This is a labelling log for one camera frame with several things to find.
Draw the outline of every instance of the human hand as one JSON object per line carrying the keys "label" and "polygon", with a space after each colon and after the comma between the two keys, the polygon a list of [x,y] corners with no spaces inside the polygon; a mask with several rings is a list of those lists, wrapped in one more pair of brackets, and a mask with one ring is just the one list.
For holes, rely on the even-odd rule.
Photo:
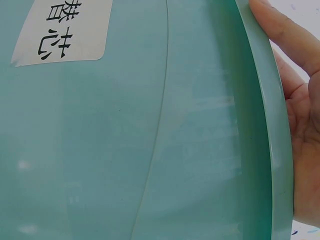
{"label": "human hand", "polygon": [[320,227],[320,41],[267,0],[249,4],[268,37],[310,76],[305,83],[275,52],[291,131],[294,218]]}

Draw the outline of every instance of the mint green plastic basin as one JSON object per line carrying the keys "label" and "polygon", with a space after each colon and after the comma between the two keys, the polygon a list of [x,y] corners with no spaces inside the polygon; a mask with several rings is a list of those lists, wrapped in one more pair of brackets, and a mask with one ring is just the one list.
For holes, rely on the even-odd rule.
{"label": "mint green plastic basin", "polygon": [[246,0],[113,0],[102,59],[14,67],[32,4],[0,0],[1,240],[290,239],[286,105]]}

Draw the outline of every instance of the fingernail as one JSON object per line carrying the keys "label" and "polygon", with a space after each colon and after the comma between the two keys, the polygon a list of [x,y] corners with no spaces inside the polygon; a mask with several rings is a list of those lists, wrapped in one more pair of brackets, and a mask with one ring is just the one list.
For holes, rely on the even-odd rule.
{"label": "fingernail", "polygon": [[268,0],[259,0],[261,3],[267,5],[267,6],[271,6],[270,2]]}

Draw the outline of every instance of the white label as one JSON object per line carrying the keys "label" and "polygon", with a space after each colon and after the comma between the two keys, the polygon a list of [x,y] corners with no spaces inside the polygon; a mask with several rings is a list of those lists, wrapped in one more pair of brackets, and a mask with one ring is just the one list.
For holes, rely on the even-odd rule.
{"label": "white label", "polygon": [[98,60],[105,53],[113,0],[35,0],[16,43],[16,67]]}

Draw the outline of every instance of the finger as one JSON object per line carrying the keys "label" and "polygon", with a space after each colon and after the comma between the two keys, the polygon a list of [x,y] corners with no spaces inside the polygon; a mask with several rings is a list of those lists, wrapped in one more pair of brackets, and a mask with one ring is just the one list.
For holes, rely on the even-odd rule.
{"label": "finger", "polygon": [[277,11],[267,0],[249,0],[268,37],[311,77],[320,71],[320,42],[303,27]]}
{"label": "finger", "polygon": [[273,50],[276,64],[279,69],[283,93],[285,99],[290,99],[291,95],[300,88],[305,82],[297,74],[297,72],[277,53]]}

